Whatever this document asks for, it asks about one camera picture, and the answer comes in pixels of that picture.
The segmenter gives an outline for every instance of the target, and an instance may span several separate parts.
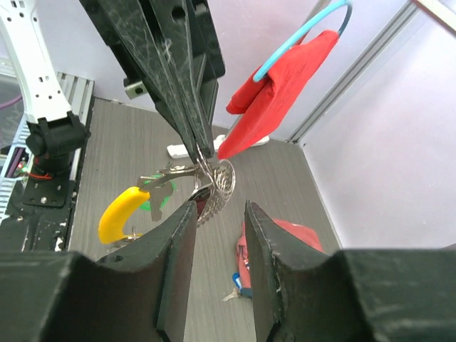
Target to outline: white wall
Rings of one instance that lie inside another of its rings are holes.
[[[209,0],[227,66],[220,80],[214,123],[230,126],[225,111],[232,94],[302,24],[316,0]],[[274,137],[286,139],[393,17],[405,0],[353,0],[353,17],[340,43],[307,85]],[[43,35],[58,71],[95,80],[95,95],[153,108],[147,97],[128,100],[123,72],[78,0],[38,0]],[[309,37],[338,29],[344,12],[329,16]],[[5,49],[0,44],[0,56]]]
[[[455,59],[418,15],[304,147],[344,247],[456,242]]]

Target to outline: blue ring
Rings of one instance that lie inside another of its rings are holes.
[[[288,40],[282,44],[280,48],[274,52],[271,57],[268,58],[266,62],[261,66],[261,68],[255,73],[253,80],[254,82],[259,82],[269,71],[269,69],[278,61],[278,59],[287,52],[296,42],[301,39],[304,34],[308,33],[318,22],[326,18],[329,14],[334,12],[336,9],[339,9],[343,6],[347,6],[347,13],[345,15],[345,19],[343,20],[342,26],[338,31],[339,37],[344,32],[345,28],[347,27],[348,21],[351,17],[351,12],[353,7],[351,6],[351,2],[349,0],[340,0],[334,4],[328,5],[325,9],[321,12],[317,13],[314,17],[312,17],[309,21],[307,21],[301,28],[294,33],[293,36],[288,38]]]

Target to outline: red towel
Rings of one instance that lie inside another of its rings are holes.
[[[337,32],[324,31],[284,53],[261,81],[253,81],[255,73],[250,76],[227,106],[228,113],[243,116],[220,146],[218,158],[230,158],[274,132],[337,40]]]

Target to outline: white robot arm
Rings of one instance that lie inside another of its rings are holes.
[[[37,0],[0,0],[0,33],[16,70],[35,156],[35,171],[67,172],[71,153],[90,133],[71,111],[58,83],[40,29]]]
[[[16,70],[27,121],[54,121],[71,106],[57,81],[36,13],[36,0],[1,0],[0,30]]]

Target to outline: red cloth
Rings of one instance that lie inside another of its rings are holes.
[[[281,219],[273,219],[274,222],[285,229],[288,233],[294,235],[302,242],[305,242],[310,247],[323,252],[323,247],[320,244],[320,239],[314,230],[301,226],[300,224],[294,224]],[[249,251],[247,250],[247,241],[245,238],[245,223],[242,223],[242,236],[237,242],[236,258],[239,267],[239,275],[241,277],[242,288],[250,289],[252,287],[250,282],[250,271],[247,268],[249,262]]]
[[[324,31],[288,50],[257,83],[255,71],[227,106],[228,113],[243,116],[220,146],[218,158],[230,158],[274,132],[337,41],[337,32]]]

